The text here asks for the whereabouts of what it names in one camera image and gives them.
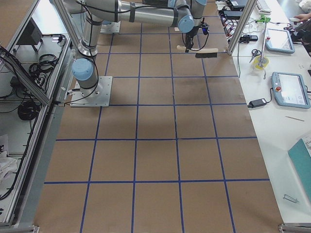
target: white desk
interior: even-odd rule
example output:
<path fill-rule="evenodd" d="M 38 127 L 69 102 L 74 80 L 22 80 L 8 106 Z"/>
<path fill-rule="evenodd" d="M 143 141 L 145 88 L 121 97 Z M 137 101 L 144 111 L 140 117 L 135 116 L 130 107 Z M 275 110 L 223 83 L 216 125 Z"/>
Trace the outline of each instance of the white desk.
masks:
<path fill-rule="evenodd" d="M 276 0 L 267 1 L 272 9 L 272 22 L 287 22 L 285 14 Z M 284 25 L 269 24 L 270 28 L 283 28 Z M 241 67 L 240 82 L 246 102 L 260 98 L 270 100 L 269 89 L 271 74 L 274 71 L 299 73 L 304 77 L 305 84 L 311 89 L 311 77 L 307 70 L 311 58 L 303 46 L 295 46 L 294 54 L 265 52 L 270 63 L 266 68 L 267 79 L 263 79 L 263 71 L 255 71 L 249 63 L 252 49 L 261 49 L 262 33 L 257 33 L 257 43 L 240 44 L 239 61 Z M 237 47 L 233 53 L 237 66 Z M 278 106 L 272 95 L 272 102 L 261 108 L 250 109 L 250 115 L 258 137 L 260 148 L 269 173 L 281 216 L 285 223 L 311 222 L 311 204 L 307 198 L 287 151 L 306 134 L 311 133 L 311 109 L 299 109 Z M 303 121 L 287 118 L 295 117 Z M 287 194 L 298 203 L 283 199 Z"/>

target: grid table surface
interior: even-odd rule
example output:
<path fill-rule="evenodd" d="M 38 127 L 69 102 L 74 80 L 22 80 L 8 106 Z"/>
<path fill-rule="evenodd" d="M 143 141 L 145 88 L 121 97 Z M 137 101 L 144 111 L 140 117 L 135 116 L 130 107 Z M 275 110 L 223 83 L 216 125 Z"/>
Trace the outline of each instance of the grid table surface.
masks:
<path fill-rule="evenodd" d="M 205 15 L 217 58 L 177 51 L 172 28 L 122 22 L 119 34 L 100 36 L 110 106 L 65 108 L 35 218 L 42 232 L 277 232 L 282 219 L 214 2 Z"/>

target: white plastic bag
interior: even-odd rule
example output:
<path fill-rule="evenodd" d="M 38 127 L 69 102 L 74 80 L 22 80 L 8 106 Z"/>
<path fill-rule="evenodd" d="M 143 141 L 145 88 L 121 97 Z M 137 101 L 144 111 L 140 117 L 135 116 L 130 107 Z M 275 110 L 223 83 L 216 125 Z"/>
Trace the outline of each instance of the white plastic bag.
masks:
<path fill-rule="evenodd" d="M 299 6 L 305 13 L 310 13 L 311 12 L 311 0 L 302 0 L 299 3 Z"/>

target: tape roll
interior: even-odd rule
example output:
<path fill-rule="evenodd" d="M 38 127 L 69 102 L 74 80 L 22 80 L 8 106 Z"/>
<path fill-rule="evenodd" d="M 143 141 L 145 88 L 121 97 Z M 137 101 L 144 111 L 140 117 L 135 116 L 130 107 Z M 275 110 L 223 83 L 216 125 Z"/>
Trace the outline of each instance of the tape roll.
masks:
<path fill-rule="evenodd" d="M 269 59 L 267 57 L 263 57 L 261 66 L 259 66 L 259 62 L 260 62 L 260 55 L 255 57 L 253 61 L 253 66 L 256 69 L 263 70 L 269 64 Z"/>

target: metal base plate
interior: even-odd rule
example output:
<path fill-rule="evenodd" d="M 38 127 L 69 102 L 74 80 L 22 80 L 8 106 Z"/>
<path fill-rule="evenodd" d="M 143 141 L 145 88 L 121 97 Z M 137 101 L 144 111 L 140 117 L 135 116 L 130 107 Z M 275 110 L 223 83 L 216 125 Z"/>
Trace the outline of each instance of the metal base plate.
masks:
<path fill-rule="evenodd" d="M 99 76 L 98 87 L 94 93 L 82 100 L 84 96 L 80 91 L 74 92 L 70 103 L 71 107 L 108 107 L 110 101 L 112 76 Z M 74 88 L 80 88 L 78 82 Z"/>
<path fill-rule="evenodd" d="M 117 23 L 112 22 L 111 24 L 102 25 L 101 33 L 104 33 L 104 34 L 119 33 L 120 24 L 121 22 L 117 22 Z"/>

